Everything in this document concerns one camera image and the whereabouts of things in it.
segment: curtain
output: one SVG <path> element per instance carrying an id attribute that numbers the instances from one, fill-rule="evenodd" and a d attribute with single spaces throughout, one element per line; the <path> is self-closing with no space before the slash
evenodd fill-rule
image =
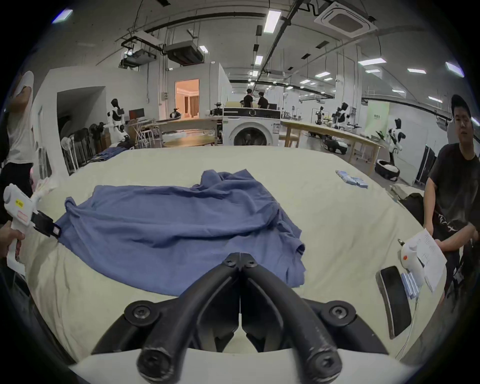
<path id="1" fill-rule="evenodd" d="M 199 110 L 198 106 L 198 96 L 191 96 L 190 97 L 190 111 L 191 111 L 191 116 L 194 117 L 197 115 Z"/>

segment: phone screen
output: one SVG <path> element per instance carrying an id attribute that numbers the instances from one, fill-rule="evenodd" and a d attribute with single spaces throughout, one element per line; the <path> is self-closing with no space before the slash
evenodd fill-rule
<path id="1" fill-rule="evenodd" d="M 382 280 L 382 293 L 387 311 L 390 337 L 401 334 L 412 322 L 410 305 L 402 283 L 402 278 L 396 266 L 391 266 L 380 271 Z"/>

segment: blue cloth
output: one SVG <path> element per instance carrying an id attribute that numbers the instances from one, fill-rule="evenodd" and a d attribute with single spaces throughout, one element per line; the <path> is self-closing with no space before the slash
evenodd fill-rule
<path id="1" fill-rule="evenodd" d="M 109 147 L 104 151 L 100 152 L 99 154 L 93 156 L 90 159 L 90 163 L 94 163 L 96 161 L 105 161 L 111 159 L 112 157 L 118 155 L 120 152 L 126 151 L 126 148 L 123 147 Z"/>
<path id="2" fill-rule="evenodd" d="M 230 253 L 250 253 L 290 287 L 304 282 L 298 229 L 245 169 L 184 187 L 99 185 L 65 200 L 60 243 L 114 280 L 178 296 Z"/>

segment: paper sheet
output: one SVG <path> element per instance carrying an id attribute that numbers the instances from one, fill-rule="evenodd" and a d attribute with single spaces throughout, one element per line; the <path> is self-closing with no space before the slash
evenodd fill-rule
<path id="1" fill-rule="evenodd" d="M 417 245 L 417 256 L 423 264 L 425 282 L 432 292 L 435 291 L 447 262 L 440 247 L 426 229 L 409 239 L 407 244 Z"/>

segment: person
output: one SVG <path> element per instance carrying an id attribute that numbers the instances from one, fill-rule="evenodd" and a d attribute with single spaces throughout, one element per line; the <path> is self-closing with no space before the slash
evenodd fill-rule
<path id="1" fill-rule="evenodd" d="M 268 109 L 268 100 L 264 97 L 264 92 L 259 92 L 260 98 L 258 99 L 258 108 Z"/>
<path id="2" fill-rule="evenodd" d="M 253 91 L 250 88 L 247 89 L 247 95 L 243 98 L 243 106 L 245 108 L 252 108 L 253 107 L 252 92 Z"/>
<path id="3" fill-rule="evenodd" d="M 452 96 L 452 114 L 459 142 L 447 144 L 439 151 L 423 200 L 421 195 L 413 194 L 402 201 L 445 255 L 444 294 L 460 263 L 459 249 L 477 241 L 480 229 L 480 161 L 473 146 L 470 109 L 459 95 Z"/>
<path id="4" fill-rule="evenodd" d="M 15 255 L 18 256 L 22 240 L 25 239 L 25 235 L 17 229 L 10 228 L 11 225 L 12 222 L 7 221 L 7 223 L 0 228 L 0 258 L 7 257 L 8 247 L 14 239 L 18 240 L 17 248 L 15 250 Z"/>
<path id="5" fill-rule="evenodd" d="M 33 101 L 34 76 L 31 71 L 17 79 L 12 97 L 8 100 L 7 131 L 9 151 L 0 173 L 0 225 L 5 224 L 10 215 L 3 206 L 3 191 L 10 183 L 15 184 L 28 197 L 32 196 L 30 169 L 33 166 L 33 134 L 30 123 L 30 110 Z"/>

